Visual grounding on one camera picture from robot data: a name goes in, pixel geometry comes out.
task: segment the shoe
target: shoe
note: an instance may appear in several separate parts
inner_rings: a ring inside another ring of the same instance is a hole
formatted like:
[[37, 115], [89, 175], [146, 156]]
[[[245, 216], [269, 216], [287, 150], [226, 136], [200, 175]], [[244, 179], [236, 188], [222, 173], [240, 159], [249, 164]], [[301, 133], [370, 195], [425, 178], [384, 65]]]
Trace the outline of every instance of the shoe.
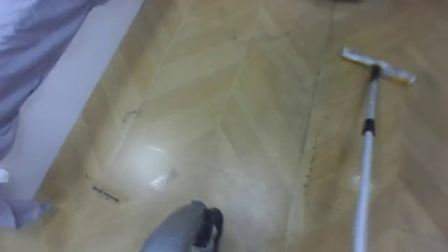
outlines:
[[221, 210], [217, 208], [210, 208], [211, 212], [211, 222], [213, 226], [216, 228], [216, 236], [213, 240], [213, 252], [218, 252], [219, 241], [221, 239], [221, 235], [223, 234], [224, 229], [224, 216]]
[[213, 240], [213, 252], [218, 251], [219, 240], [223, 233], [223, 214], [217, 208], [204, 209], [202, 223], [196, 234], [193, 246], [206, 248]]

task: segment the herringbone parquet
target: herringbone parquet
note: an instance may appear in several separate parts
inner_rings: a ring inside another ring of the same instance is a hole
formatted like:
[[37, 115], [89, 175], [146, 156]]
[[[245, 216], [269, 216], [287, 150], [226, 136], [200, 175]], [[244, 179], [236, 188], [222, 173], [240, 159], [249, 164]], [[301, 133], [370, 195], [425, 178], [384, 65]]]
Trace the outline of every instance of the herringbone parquet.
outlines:
[[192, 198], [223, 252], [349, 251], [368, 70], [343, 46], [418, 76], [381, 81], [370, 251], [446, 251], [447, 7], [146, 0], [36, 195], [57, 210], [0, 251], [138, 251]]

